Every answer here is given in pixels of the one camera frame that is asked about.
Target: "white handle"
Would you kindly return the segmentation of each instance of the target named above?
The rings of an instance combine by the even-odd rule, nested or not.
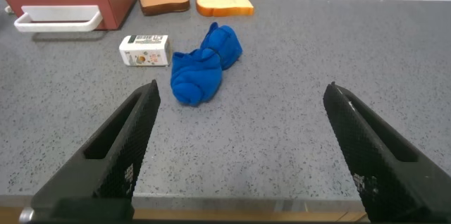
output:
[[[24,14],[14,26],[20,32],[88,32],[103,20],[98,6],[22,6]],[[82,23],[55,23],[81,21]],[[52,23],[32,23],[49,21]]]

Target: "blue towel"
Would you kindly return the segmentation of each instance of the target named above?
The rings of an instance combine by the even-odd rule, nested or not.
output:
[[[241,45],[232,28],[227,25],[219,27],[218,23],[210,25],[210,30],[200,45],[200,49],[205,48],[212,49],[219,54],[223,70],[229,69],[242,53]]]
[[[222,72],[219,55],[211,49],[196,49],[190,54],[174,52],[172,91],[179,102],[196,106],[213,97]]]

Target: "bread slice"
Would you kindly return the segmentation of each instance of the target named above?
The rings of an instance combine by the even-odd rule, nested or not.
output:
[[[249,0],[196,0],[197,11],[203,16],[253,15]]]
[[[183,12],[190,9],[190,0],[140,0],[144,15]]]

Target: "speckled countertop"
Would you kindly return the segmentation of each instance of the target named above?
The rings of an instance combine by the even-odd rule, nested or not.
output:
[[[251,2],[254,16],[231,18],[144,17],[136,6],[122,30],[87,34],[19,33],[2,13],[0,194],[34,194],[152,79],[161,105],[138,197],[358,199],[322,103],[332,81],[451,173],[451,3]],[[171,68],[126,67],[118,53],[136,34],[191,51],[215,20],[244,53],[197,108],[171,94]]]

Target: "white box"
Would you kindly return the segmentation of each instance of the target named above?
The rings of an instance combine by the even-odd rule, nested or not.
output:
[[[119,46],[127,66],[169,66],[172,60],[167,35],[130,35]]]

